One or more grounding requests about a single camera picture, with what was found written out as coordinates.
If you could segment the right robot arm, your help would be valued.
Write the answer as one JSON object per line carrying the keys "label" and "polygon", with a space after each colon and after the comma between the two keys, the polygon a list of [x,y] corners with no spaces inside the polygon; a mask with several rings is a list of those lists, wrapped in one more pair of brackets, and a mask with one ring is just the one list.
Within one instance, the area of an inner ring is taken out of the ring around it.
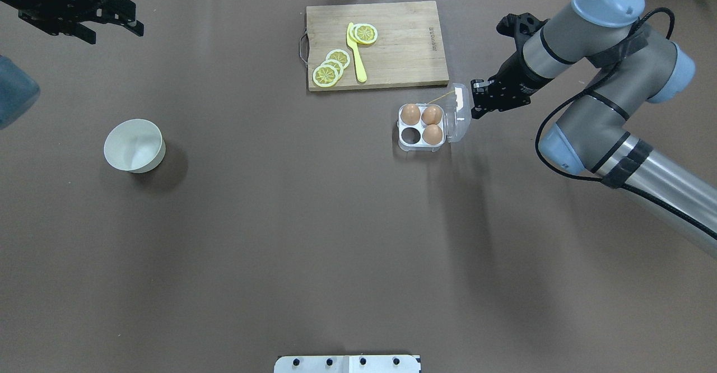
{"label": "right robot arm", "polygon": [[582,59],[597,75],[553,110],[534,142],[538,158],[569,179],[630,192],[715,256],[715,188],[625,129],[644,103],[683,91],[696,73],[671,39],[674,14],[645,0],[571,0],[551,19],[508,14],[499,34],[515,52],[486,80],[471,82],[474,119],[530,104],[533,94]]}

